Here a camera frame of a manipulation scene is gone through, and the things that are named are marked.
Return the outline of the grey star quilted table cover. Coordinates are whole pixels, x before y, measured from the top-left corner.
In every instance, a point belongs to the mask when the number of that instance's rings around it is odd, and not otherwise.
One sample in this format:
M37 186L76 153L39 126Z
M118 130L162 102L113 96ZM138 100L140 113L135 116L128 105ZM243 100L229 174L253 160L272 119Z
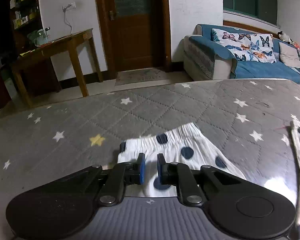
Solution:
M300 85L222 80L109 92L24 111L0 111L0 239L19 193L93 164L116 163L126 139L194 123L253 183L297 199L289 125Z

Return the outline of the glass pitcher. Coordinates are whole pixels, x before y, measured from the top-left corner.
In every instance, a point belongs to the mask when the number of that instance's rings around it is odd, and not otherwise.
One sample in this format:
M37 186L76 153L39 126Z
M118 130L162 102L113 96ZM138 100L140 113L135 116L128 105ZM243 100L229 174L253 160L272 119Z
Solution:
M45 29L40 29L37 31L33 31L27 37L36 47L40 47L49 42L48 41L48 33L47 33L49 30L50 30L50 27L47 27Z

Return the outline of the blue corner sofa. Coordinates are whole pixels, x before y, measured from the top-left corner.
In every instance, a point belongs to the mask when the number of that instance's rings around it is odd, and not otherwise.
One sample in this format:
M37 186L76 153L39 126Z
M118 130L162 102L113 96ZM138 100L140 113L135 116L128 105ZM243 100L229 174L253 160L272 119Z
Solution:
M184 69L195 81L287 79L300 85L300 52L270 33L198 24L183 46Z

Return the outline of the beige throw pillow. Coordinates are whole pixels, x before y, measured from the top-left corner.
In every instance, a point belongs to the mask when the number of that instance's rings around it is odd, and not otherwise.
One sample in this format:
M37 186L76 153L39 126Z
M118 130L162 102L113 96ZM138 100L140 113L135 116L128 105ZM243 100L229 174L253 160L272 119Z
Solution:
M283 42L279 43L279 48L280 61L288 67L300 69L300 59L297 50Z

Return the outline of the dark wooden shelf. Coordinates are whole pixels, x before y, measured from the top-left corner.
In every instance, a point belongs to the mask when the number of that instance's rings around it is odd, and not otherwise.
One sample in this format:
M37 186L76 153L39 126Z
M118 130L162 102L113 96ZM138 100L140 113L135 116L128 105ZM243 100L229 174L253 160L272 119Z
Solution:
M29 35L42 28L39 0L0 0L0 109L11 100L5 82L22 53L34 48Z

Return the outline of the white navy polka-dot garment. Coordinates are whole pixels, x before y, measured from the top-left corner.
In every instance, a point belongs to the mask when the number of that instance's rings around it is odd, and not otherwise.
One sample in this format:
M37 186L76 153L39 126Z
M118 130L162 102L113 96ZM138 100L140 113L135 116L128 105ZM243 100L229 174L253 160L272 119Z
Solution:
M157 172L157 155L162 153L168 163L183 163L192 170L203 165L221 169L241 179L244 174L203 135L194 123L179 126L159 135L128 139L121 143L118 163L134 162L140 153L145 155L145 178L142 185L126 189L130 197L175 197L175 186L162 185Z

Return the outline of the grey door mat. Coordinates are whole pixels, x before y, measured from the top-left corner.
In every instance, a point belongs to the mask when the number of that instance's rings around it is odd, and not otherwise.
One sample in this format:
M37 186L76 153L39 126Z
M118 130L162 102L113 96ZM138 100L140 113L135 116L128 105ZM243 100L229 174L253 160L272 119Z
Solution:
M118 72L115 85L126 85L130 83L140 83L148 81L160 81L167 80L168 74L157 68L145 68L137 70L129 70L124 72Z

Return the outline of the panda plush toy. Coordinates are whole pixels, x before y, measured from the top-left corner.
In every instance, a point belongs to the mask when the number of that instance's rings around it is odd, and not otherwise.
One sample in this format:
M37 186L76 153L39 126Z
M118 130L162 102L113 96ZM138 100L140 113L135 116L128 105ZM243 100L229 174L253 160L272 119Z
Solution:
M293 43L293 41L291 40L291 38L286 33L284 33L283 31L279 31L277 33L277 35L278 35L278 37L279 37L279 39L281 41L286 42L288 44L292 44Z

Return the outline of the brown wooden door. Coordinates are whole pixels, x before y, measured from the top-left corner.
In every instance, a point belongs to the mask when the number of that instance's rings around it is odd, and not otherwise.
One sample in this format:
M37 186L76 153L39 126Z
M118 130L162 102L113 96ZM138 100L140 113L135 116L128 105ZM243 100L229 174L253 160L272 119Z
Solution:
M96 0L107 74L171 63L169 0Z

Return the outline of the butterfly print cushion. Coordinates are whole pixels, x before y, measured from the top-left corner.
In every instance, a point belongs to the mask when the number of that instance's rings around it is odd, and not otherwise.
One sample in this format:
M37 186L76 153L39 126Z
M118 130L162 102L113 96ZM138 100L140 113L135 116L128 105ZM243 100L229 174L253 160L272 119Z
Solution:
M227 48L238 61L276 63L271 34L230 33L213 28L211 38Z

